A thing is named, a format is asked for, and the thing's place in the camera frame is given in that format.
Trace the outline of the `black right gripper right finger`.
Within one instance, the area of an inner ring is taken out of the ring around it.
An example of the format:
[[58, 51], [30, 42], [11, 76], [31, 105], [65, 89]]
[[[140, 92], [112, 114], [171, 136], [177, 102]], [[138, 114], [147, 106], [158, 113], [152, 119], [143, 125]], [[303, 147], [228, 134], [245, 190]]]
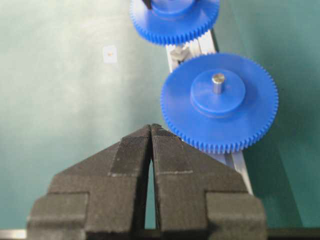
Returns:
[[164, 240], [264, 240], [266, 214], [232, 168], [151, 126], [157, 226]]

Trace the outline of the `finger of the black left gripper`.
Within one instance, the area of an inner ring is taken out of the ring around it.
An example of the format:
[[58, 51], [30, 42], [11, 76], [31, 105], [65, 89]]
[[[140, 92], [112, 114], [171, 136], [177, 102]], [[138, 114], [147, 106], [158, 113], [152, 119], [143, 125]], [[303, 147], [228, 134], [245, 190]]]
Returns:
[[142, 0], [144, 5], [147, 7], [148, 10], [152, 9], [152, 1], [151, 0]]

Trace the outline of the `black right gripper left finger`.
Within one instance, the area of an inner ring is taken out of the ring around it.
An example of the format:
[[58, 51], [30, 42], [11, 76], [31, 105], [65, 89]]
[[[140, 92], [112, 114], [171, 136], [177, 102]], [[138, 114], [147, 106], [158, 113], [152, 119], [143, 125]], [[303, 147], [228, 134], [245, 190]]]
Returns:
[[127, 240], [145, 226], [151, 127], [56, 174], [27, 220], [29, 240]]

